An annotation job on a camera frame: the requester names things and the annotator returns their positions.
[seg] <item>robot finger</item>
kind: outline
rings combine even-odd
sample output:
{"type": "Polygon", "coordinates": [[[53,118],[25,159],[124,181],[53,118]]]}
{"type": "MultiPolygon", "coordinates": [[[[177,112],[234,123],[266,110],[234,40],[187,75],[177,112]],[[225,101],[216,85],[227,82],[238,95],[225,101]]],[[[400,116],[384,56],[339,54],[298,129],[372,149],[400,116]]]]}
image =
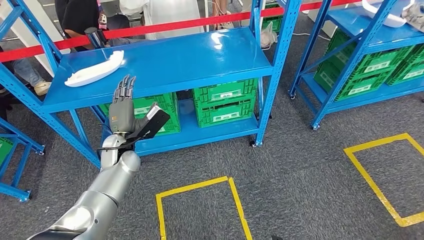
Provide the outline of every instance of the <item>robot finger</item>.
{"type": "Polygon", "coordinates": [[[114,92],[114,94],[113,94],[113,103],[114,104],[116,104],[117,102],[118,102],[118,99],[119,99],[119,94],[120,94],[120,92],[121,92],[121,87],[122,87],[122,81],[120,81],[119,83],[118,83],[118,86],[116,87],[116,89],[115,89],[115,92],[114,92]]]}
{"type": "Polygon", "coordinates": [[[134,82],[136,81],[136,76],[131,77],[131,79],[128,81],[128,88],[126,90],[126,98],[132,99],[133,98],[133,89],[134,89],[134,82]]]}
{"type": "Polygon", "coordinates": [[[127,84],[128,84],[128,79],[130,79],[130,75],[127,74],[123,79],[122,79],[122,85],[121,88],[119,90],[119,97],[120,98],[125,98],[126,92],[127,92],[127,84]]]}

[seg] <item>black cable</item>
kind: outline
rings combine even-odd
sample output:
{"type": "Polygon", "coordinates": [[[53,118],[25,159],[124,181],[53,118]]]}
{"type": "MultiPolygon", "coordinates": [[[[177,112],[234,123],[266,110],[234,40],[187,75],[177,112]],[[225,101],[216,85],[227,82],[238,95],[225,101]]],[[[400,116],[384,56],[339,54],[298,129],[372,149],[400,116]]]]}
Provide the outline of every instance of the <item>black cable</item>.
{"type": "Polygon", "coordinates": [[[120,145],[120,146],[114,146],[114,147],[100,147],[97,150],[118,150],[118,149],[128,148],[129,146],[133,145],[135,142],[141,140],[142,138],[143,138],[142,136],[139,136],[135,140],[130,141],[126,144],[123,144],[123,145],[120,145]]]}
{"type": "Polygon", "coordinates": [[[111,127],[109,126],[109,125],[107,125],[106,123],[99,123],[98,124],[98,126],[106,126],[107,127],[107,129],[109,129],[109,131],[111,131],[112,132],[112,129],[111,129],[111,127]]]}

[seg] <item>sneaker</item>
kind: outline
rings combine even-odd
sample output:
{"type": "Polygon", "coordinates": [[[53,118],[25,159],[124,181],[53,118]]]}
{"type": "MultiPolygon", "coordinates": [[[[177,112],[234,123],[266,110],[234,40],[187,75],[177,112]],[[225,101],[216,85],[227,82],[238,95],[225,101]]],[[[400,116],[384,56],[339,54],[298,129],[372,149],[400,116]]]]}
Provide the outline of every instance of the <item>sneaker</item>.
{"type": "Polygon", "coordinates": [[[52,83],[51,82],[48,82],[48,81],[41,81],[41,82],[39,82],[37,85],[34,86],[35,93],[38,96],[45,95],[49,91],[49,88],[50,88],[50,85],[51,84],[52,83]]]}

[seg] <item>shelf board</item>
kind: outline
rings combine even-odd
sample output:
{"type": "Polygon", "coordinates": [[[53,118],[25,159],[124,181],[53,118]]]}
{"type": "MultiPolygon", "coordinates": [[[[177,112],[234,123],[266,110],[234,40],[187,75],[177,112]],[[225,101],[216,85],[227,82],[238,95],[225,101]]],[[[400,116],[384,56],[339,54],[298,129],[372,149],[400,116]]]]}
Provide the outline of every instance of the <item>shelf board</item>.
{"type": "Polygon", "coordinates": [[[155,136],[138,141],[135,152],[139,156],[161,153],[211,142],[232,139],[258,133],[258,121],[250,118],[209,127],[199,127],[192,99],[178,101],[181,132],[155,136]]]}
{"type": "MultiPolygon", "coordinates": [[[[328,94],[326,91],[318,85],[314,80],[314,72],[305,74],[302,76],[302,79],[305,81],[306,85],[313,92],[315,97],[322,104],[328,94]]],[[[383,84],[377,91],[366,93],[359,96],[354,96],[348,99],[341,101],[335,101],[330,104],[327,113],[334,113],[341,110],[346,110],[350,108],[355,108],[367,104],[372,104],[387,99],[397,98],[408,94],[418,93],[424,91],[424,77],[418,78],[415,80],[406,81],[404,83],[399,83],[397,85],[389,86],[383,84]]]]}
{"type": "Polygon", "coordinates": [[[118,82],[127,74],[137,76],[133,97],[140,98],[269,76],[272,71],[247,27],[143,41],[64,55],[42,107],[55,113],[110,103],[118,82]],[[72,73],[118,50],[124,50],[124,62],[111,75],[81,87],[64,84],[72,73]]]}
{"type": "MultiPolygon", "coordinates": [[[[410,0],[398,0],[390,13],[400,16],[402,9],[409,3],[410,0]]],[[[372,20],[362,6],[330,10],[328,11],[327,19],[340,27],[350,37],[364,31],[372,20]]],[[[378,34],[371,40],[366,53],[375,53],[421,43],[424,43],[424,33],[413,28],[408,23],[398,28],[383,25],[378,34]]]]}

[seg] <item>robotic arm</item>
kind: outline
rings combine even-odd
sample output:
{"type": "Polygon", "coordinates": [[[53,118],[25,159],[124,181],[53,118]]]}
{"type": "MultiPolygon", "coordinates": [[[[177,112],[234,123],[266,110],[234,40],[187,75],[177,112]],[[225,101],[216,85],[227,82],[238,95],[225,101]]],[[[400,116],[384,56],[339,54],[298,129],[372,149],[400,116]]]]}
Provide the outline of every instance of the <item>robotic arm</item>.
{"type": "Polygon", "coordinates": [[[170,119],[156,103],[142,119],[134,117],[133,87],[136,77],[127,75],[114,92],[109,107],[113,132],[103,144],[100,173],[73,207],[43,232],[27,240],[103,240],[118,206],[140,168],[134,152],[138,140],[152,138],[170,119]]]}

